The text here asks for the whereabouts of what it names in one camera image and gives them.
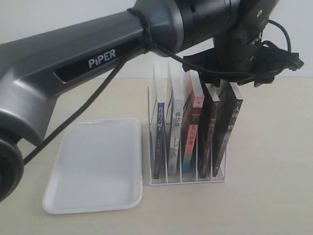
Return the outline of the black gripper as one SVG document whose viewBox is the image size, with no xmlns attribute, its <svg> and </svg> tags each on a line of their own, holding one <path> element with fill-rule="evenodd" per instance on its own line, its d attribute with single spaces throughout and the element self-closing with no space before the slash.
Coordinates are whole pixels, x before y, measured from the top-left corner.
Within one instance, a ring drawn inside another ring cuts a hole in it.
<svg viewBox="0 0 313 235">
<path fill-rule="evenodd" d="M 219 87 L 222 81 L 239 86 L 253 83 L 255 87 L 271 84 L 284 70 L 296 71 L 304 66 L 299 53 L 291 50 L 291 40 L 285 34 L 283 49 L 260 37 L 248 44 L 235 39 L 214 39 L 211 49 L 183 58 L 184 71 L 197 71 L 204 83 Z"/>
</svg>

